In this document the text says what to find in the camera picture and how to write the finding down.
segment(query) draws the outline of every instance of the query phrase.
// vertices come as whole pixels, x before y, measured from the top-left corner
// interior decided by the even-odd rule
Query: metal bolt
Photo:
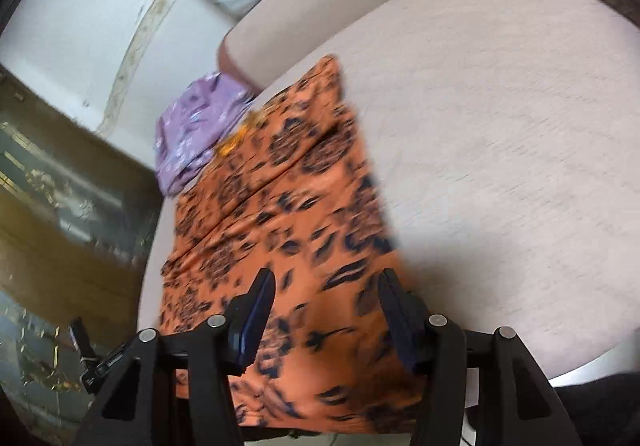
[[[500,330],[498,332],[500,333],[500,336],[504,337],[507,340],[512,340],[514,337],[516,337],[516,331],[511,327],[500,327]]]
[[[149,341],[156,339],[156,334],[158,333],[154,329],[144,329],[138,337],[143,343],[148,343]]]
[[[226,322],[225,317],[222,314],[213,314],[213,316],[209,316],[207,319],[207,325],[209,327],[213,327],[217,329],[218,327],[222,327]]]
[[[432,314],[429,316],[429,323],[434,327],[444,327],[447,324],[447,318],[442,314]]]

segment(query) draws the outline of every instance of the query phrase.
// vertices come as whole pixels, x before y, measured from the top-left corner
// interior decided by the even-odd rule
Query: patterned cloth
[[[230,378],[244,426],[410,431],[422,394],[392,346],[378,273],[403,266],[388,235],[338,64],[319,61],[265,105],[178,200],[161,331],[222,312],[260,267],[277,289],[255,363]],[[186,397],[186,374],[178,376]]]

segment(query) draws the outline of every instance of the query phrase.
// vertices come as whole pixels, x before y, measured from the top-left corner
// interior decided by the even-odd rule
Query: orange floral cloth
[[[381,270],[403,267],[337,61],[322,58],[244,131],[178,200],[161,332],[223,312],[268,267],[276,298],[257,358],[229,378],[238,422],[410,430],[422,384],[396,356],[376,290]],[[178,394],[188,396],[185,373]]]

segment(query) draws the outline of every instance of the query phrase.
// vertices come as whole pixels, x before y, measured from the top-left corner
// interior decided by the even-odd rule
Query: orange fabric
[[[229,378],[238,421],[407,431],[422,386],[396,356],[376,290],[382,269],[402,277],[403,267],[337,61],[322,58],[258,118],[178,201],[161,331],[223,312],[268,267],[276,298],[256,361]]]

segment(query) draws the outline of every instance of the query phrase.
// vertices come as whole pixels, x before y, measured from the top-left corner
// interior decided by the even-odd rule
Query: floral pattern
[[[225,311],[268,267],[276,298],[255,362],[230,378],[238,422],[404,430],[422,387],[394,353],[376,289],[379,272],[402,277],[402,263],[337,61],[322,58],[256,119],[178,201],[160,330]],[[178,381],[187,397],[187,373]]]

